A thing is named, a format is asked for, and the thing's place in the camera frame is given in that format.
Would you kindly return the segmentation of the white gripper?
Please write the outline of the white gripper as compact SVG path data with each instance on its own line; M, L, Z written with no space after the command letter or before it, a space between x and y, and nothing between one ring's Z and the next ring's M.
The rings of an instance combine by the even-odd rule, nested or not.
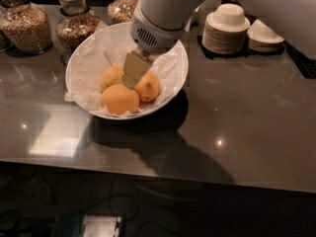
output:
M130 27L131 38L139 48L126 54L121 77L121 83L130 90L151 68L153 60L150 54L164 54L171 50L184 31L156 26L143 12L142 5L142 2L137 4Z

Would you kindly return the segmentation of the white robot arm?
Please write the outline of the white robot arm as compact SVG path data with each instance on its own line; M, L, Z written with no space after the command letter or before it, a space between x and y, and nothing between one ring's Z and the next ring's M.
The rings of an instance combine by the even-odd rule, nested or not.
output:
M136 49L126 55L121 82L132 89L151 67L151 54L174 47L197 6L205 0L140 0L130 28ZM305 56L316 55L316 0L236 0Z

